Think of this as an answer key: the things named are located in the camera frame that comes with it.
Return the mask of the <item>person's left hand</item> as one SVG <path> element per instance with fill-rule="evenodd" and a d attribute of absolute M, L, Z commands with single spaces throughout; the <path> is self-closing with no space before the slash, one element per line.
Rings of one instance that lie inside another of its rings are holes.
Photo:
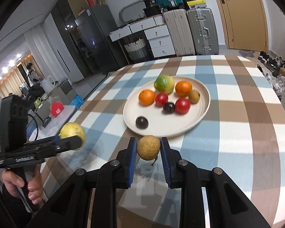
<path fill-rule="evenodd" d="M 2 172 L 2 180 L 6 187 L 6 190 L 13 196 L 19 197 L 17 187 L 24 187 L 24 180 L 18 176 L 16 173 L 9 169 L 5 169 Z M 43 198 L 43 183 L 40 174 L 40 166 L 36 165 L 34 169 L 34 177 L 28 182 L 28 198 L 32 201 L 34 205 L 41 202 Z"/>

